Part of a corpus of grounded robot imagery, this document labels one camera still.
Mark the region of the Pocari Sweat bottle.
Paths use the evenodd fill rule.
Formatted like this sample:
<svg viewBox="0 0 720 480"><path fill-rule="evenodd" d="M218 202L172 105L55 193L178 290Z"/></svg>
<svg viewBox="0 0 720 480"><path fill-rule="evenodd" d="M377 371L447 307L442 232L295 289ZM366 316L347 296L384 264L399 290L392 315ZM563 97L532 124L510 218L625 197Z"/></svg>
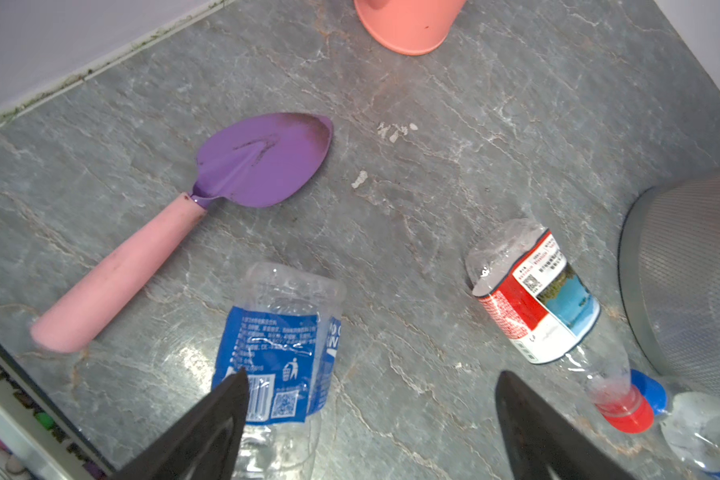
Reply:
<svg viewBox="0 0 720 480"><path fill-rule="evenodd" d="M213 386L249 382L236 479L309 479L341 339L346 288L268 261L253 264L230 310Z"/></svg>

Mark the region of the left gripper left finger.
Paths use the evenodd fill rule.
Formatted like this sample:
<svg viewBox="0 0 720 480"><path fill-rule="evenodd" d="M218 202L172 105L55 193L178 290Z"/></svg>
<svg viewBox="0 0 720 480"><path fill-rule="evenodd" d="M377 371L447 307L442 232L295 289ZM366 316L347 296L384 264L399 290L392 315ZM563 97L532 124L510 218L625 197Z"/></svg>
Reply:
<svg viewBox="0 0 720 480"><path fill-rule="evenodd" d="M247 372L226 377L114 479L230 479L249 404Z"/></svg>

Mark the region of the red label clear bottle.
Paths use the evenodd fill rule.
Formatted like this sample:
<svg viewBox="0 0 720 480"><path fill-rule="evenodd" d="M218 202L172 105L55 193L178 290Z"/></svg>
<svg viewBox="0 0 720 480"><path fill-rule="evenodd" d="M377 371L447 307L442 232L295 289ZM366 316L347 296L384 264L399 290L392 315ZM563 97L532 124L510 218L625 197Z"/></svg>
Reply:
<svg viewBox="0 0 720 480"><path fill-rule="evenodd" d="M473 296L528 362L558 366L615 429L651 428L654 413L632 383L622 338L547 227L506 221L465 266Z"/></svg>

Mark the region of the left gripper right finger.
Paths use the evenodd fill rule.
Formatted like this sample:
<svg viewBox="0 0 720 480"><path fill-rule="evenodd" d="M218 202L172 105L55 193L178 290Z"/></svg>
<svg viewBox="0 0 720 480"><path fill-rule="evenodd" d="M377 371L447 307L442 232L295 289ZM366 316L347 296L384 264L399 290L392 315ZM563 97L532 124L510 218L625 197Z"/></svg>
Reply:
<svg viewBox="0 0 720 480"><path fill-rule="evenodd" d="M633 478L515 373L499 374L495 404L514 478Z"/></svg>

